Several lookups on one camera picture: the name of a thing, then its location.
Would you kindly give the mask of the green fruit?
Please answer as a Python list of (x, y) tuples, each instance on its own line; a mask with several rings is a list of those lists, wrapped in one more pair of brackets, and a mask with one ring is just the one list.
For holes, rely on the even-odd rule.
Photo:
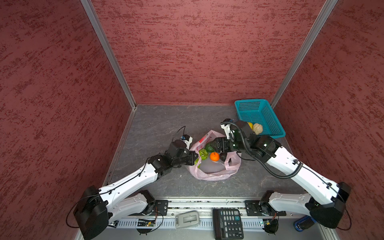
[(201, 149), (201, 150), (199, 150), (199, 155), (201, 157), (201, 160), (204, 161), (208, 158), (209, 153), (206, 149)]

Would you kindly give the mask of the orange fruit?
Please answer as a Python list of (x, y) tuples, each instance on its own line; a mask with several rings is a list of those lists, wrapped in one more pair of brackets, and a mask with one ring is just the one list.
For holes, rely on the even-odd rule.
[(218, 162), (220, 160), (220, 155), (216, 152), (210, 154), (210, 160), (213, 162)]

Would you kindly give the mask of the beige potato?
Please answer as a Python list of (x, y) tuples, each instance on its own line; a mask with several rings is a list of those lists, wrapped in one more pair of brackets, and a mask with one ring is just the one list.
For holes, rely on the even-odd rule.
[(253, 124), (252, 130), (256, 135), (260, 135), (264, 129), (263, 129), (263, 126), (261, 124), (255, 123), (255, 124)]

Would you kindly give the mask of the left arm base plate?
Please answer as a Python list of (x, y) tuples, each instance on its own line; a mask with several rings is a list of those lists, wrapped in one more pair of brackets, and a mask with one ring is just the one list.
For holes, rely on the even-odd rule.
[(155, 200), (150, 216), (155, 216), (156, 212), (158, 212), (165, 217), (168, 212), (168, 205), (169, 205), (168, 200)]

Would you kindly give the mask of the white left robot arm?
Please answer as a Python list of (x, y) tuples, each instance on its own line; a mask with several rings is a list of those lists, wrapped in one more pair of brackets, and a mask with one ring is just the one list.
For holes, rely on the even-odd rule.
[(85, 240), (92, 240), (110, 224), (131, 214), (148, 211), (155, 201), (153, 196), (140, 191), (141, 188), (167, 175), (173, 168), (194, 165), (199, 155), (182, 149), (181, 153), (155, 155), (132, 174), (110, 185), (97, 189), (88, 187), (74, 205), (73, 215)]

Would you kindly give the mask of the dark green avocado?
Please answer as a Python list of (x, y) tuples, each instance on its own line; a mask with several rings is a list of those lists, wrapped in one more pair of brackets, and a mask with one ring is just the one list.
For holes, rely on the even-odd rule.
[(207, 144), (205, 145), (205, 150), (206, 150), (208, 153), (216, 152), (216, 148), (213, 146), (212, 143), (207, 143)]

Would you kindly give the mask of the teal plastic perforated basket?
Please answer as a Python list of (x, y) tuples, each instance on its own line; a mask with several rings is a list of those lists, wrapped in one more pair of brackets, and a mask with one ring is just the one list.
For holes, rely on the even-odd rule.
[(261, 136), (266, 135), (274, 139), (286, 136), (284, 128), (267, 100), (237, 100), (235, 107), (239, 120), (263, 127)]

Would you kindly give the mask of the pink plastic bag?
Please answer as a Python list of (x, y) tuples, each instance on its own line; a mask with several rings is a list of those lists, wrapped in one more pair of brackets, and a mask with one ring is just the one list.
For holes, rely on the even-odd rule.
[(220, 159), (216, 162), (212, 161), (210, 158), (211, 152), (208, 152), (206, 160), (202, 160), (199, 151), (204, 149), (207, 143), (219, 137), (226, 139), (225, 135), (210, 130), (191, 146), (190, 151), (198, 154), (198, 159), (195, 160), (195, 164), (193, 166), (187, 166), (187, 170), (194, 178), (204, 181), (222, 181), (236, 174), (240, 169), (242, 160), (236, 152), (227, 153), (224, 162)]

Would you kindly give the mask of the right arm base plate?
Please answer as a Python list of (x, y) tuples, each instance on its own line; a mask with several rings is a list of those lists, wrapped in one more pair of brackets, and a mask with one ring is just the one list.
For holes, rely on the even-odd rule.
[(260, 201), (246, 200), (245, 209), (247, 212), (247, 216), (258, 216), (258, 217), (283, 216), (284, 217), (287, 215), (285, 211), (277, 212), (268, 203), (262, 202), (260, 204)]

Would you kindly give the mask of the dark purple mangosteen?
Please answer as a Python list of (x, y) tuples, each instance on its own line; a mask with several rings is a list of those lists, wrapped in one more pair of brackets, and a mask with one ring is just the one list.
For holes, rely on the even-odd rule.
[(227, 153), (220, 153), (219, 154), (219, 157), (220, 157), (220, 160), (222, 161), (222, 162), (225, 162), (226, 161), (226, 159), (227, 159)]

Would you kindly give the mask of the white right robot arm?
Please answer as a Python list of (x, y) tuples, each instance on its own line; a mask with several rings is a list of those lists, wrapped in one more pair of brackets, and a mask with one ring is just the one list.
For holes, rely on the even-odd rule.
[(213, 148), (219, 153), (246, 153), (275, 178), (293, 180), (306, 191), (305, 194), (267, 191), (259, 202), (260, 211), (266, 216), (278, 212), (298, 213), (312, 217), (324, 227), (336, 229), (348, 212), (346, 203), (351, 192), (348, 184), (336, 183), (315, 172), (271, 137), (240, 140), (220, 137), (214, 139)]

